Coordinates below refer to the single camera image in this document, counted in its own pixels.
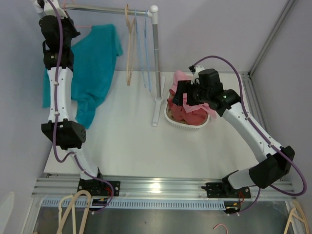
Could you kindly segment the pink wire hanger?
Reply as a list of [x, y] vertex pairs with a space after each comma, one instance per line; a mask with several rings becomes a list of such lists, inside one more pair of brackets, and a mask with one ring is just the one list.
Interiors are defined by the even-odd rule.
[[[70, 0], [70, 2], [71, 2], [72, 5], [76, 5], [77, 4], [75, 0]], [[66, 8], [67, 5], [68, 5], [68, 0], [64, 0], [63, 4], [62, 4], [63, 9], [67, 10], [67, 8]], [[80, 29], [82, 29], [82, 28], [92, 28], [92, 27], [93, 27], [92, 25], [78, 25], [78, 24], [76, 24], [76, 28], [80, 28]]]

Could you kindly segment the white perforated plastic basket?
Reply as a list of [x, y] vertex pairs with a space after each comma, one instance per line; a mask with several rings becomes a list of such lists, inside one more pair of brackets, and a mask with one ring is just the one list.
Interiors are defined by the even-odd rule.
[[199, 130], [206, 126], [210, 120], [210, 114], [203, 109], [187, 113], [183, 106], [177, 106], [172, 102], [172, 96], [169, 95], [165, 105], [165, 119], [174, 127], [184, 130]]

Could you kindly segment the beige hangers bottom left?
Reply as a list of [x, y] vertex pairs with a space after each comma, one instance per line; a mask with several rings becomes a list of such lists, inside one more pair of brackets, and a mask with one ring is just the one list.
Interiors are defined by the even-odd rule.
[[[56, 234], [61, 234], [62, 230], [64, 228], [65, 222], [68, 218], [68, 215], [70, 212], [72, 212], [72, 227], [73, 227], [73, 233], [77, 234], [77, 227], [76, 227], [76, 201], [77, 199], [81, 196], [81, 195], [85, 195], [86, 196], [86, 205], [85, 205], [85, 209], [83, 212], [83, 217], [81, 220], [81, 224], [80, 224], [80, 229], [79, 229], [79, 234], [83, 234], [84, 230], [85, 230], [85, 225], [86, 225], [86, 220], [87, 220], [87, 216], [88, 216], [88, 212], [90, 209], [90, 205], [91, 205], [91, 194], [86, 191], [86, 190], [81, 190], [78, 191], [75, 195], [68, 195], [63, 197], [59, 204], [58, 204], [58, 230], [56, 232]], [[67, 200], [67, 199], [71, 199], [69, 205], [67, 206], [64, 215], [61, 216], [62, 214], [62, 204], [63, 201]]]

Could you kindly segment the metal clothes rack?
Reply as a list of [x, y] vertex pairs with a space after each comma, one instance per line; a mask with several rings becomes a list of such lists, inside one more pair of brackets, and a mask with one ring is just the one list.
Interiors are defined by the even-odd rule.
[[[152, 126], [157, 127], [159, 123], [159, 116], [162, 103], [164, 101], [163, 91], [165, 85], [165, 77], [161, 75], [159, 62], [159, 43], [158, 43], [158, 7], [152, 5], [148, 10], [148, 17], [151, 18], [153, 28], [154, 41], [154, 57], [155, 57], [155, 73], [156, 73], [156, 98], [155, 110], [152, 119]], [[59, 52], [46, 52], [44, 57], [48, 60], [47, 64], [51, 65], [49, 72], [52, 75], [50, 82], [51, 87], [51, 108], [49, 114], [49, 121], [57, 124], [64, 119], [71, 119], [69, 115], [71, 110], [71, 102], [69, 95], [71, 94], [70, 82], [73, 78], [73, 72], [69, 66], [62, 67], [61, 60], [65, 57], [65, 49], [60, 45]]]

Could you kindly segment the teal t shirt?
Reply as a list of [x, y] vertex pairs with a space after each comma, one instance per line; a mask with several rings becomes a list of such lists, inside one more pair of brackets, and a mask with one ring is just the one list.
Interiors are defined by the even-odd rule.
[[71, 99], [78, 104], [76, 120], [88, 129], [96, 109], [106, 99], [116, 61], [123, 50], [114, 25], [93, 26], [90, 33], [72, 46], [74, 72]]

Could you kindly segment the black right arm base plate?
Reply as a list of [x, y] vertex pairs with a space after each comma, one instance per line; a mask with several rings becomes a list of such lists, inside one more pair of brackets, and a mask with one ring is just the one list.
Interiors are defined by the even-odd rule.
[[201, 188], [206, 191], [208, 198], [251, 198], [249, 187], [233, 189], [222, 182], [207, 182]]

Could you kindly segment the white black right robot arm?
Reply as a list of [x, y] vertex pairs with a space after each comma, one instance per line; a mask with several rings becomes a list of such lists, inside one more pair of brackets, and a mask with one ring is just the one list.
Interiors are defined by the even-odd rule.
[[293, 148], [274, 141], [253, 116], [244, 112], [241, 97], [233, 89], [223, 88], [217, 70], [202, 70], [195, 81], [178, 81], [173, 103], [177, 106], [207, 103], [236, 129], [253, 152], [258, 164], [232, 172], [222, 179], [225, 196], [233, 197], [243, 187], [265, 189], [290, 172]]

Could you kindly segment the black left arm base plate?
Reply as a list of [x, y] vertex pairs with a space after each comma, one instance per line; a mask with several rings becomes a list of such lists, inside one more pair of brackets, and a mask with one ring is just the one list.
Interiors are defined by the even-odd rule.
[[95, 179], [80, 179], [77, 191], [86, 190], [91, 196], [111, 196], [112, 193], [114, 196], [119, 196], [120, 181], [113, 180], [108, 183], [111, 185]]

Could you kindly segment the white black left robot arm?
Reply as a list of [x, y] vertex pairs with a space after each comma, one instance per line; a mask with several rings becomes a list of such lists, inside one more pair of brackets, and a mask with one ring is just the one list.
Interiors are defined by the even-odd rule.
[[50, 113], [41, 130], [53, 144], [57, 162], [71, 157], [80, 169], [79, 190], [101, 195], [105, 190], [99, 168], [85, 156], [82, 148], [86, 129], [74, 121], [71, 104], [71, 84], [74, 70], [74, 53], [71, 41], [80, 35], [68, 18], [53, 15], [39, 20], [43, 42], [44, 65], [50, 84]]

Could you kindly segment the aluminium frame post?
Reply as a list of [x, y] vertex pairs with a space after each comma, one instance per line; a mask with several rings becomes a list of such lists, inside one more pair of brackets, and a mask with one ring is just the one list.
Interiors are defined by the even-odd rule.
[[283, 25], [285, 24], [286, 20], [288, 19], [291, 11], [297, 4], [297, 0], [287, 0], [285, 6], [283, 7], [281, 13], [278, 15], [276, 22], [274, 23], [272, 29], [270, 30], [263, 46], [261, 47], [255, 61], [253, 62], [250, 71], [248, 72], [249, 77], [251, 78], [259, 65], [261, 64], [262, 60], [265, 58], [266, 54], [268, 53], [270, 47], [272, 46], [274, 40], [278, 36], [278, 33], [282, 29]]

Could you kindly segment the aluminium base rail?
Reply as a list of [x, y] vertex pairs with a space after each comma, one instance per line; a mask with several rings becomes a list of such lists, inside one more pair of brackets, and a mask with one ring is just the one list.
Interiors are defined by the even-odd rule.
[[[200, 200], [207, 199], [201, 187], [220, 179], [202, 178], [159, 178], [106, 176], [105, 180], [120, 181], [119, 198]], [[74, 194], [77, 191], [79, 175], [52, 174], [39, 177], [33, 188], [32, 197], [57, 197]]]

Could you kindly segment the beige hanger bottom right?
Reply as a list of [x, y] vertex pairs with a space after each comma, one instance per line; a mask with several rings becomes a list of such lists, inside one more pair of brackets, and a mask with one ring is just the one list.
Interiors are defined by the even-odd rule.
[[286, 202], [288, 219], [283, 234], [309, 234], [309, 225], [305, 214], [296, 200]]

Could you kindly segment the beige wooden hanger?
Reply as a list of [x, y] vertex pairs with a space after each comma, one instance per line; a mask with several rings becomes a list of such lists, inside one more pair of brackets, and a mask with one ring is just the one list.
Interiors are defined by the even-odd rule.
[[125, 5], [125, 21], [128, 29], [128, 44], [127, 44], [127, 63], [126, 63], [126, 84], [127, 86], [131, 85], [132, 74], [133, 74], [133, 66], [135, 59], [135, 51], [136, 51], [136, 19], [129, 19], [129, 5]]

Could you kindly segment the light pink t shirt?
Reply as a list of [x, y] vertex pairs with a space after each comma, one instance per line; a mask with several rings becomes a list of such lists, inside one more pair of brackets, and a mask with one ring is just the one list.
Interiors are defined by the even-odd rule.
[[[177, 83], [180, 80], [191, 80], [191, 77], [187, 76], [182, 71], [175, 71], [174, 78], [173, 78], [173, 84], [172, 84], [171, 88], [169, 89], [169, 92], [170, 92], [170, 95], [172, 96], [172, 98], [176, 93]], [[184, 107], [184, 109], [187, 113], [195, 111], [195, 110], [203, 109], [207, 113], [209, 113], [210, 116], [212, 116], [213, 118], [216, 118], [216, 112], [214, 110], [212, 110], [207, 103], [196, 105], [196, 106], [190, 106], [186, 103], [186, 100], [187, 100], [187, 95], [184, 94], [182, 106]]]

